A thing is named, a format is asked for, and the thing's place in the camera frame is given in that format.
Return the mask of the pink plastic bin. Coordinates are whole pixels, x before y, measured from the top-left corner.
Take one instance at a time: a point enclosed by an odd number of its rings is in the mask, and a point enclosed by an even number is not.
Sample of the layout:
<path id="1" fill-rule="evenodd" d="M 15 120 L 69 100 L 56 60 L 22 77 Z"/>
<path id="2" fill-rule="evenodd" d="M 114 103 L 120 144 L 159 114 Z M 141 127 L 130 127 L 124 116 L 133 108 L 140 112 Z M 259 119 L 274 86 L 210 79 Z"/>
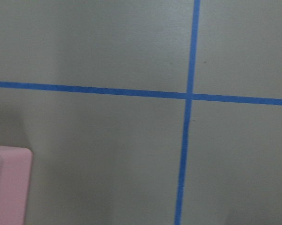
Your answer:
<path id="1" fill-rule="evenodd" d="M 33 154 L 27 148 L 0 146 L 0 225 L 23 225 Z"/>

